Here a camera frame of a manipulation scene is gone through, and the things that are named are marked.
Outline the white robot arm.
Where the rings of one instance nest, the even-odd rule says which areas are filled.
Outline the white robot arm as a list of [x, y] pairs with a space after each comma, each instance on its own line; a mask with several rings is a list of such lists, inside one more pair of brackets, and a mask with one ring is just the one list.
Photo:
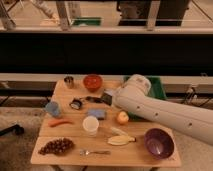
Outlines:
[[213, 110], [148, 96], [151, 82], [134, 74], [113, 94], [113, 105], [213, 145]]

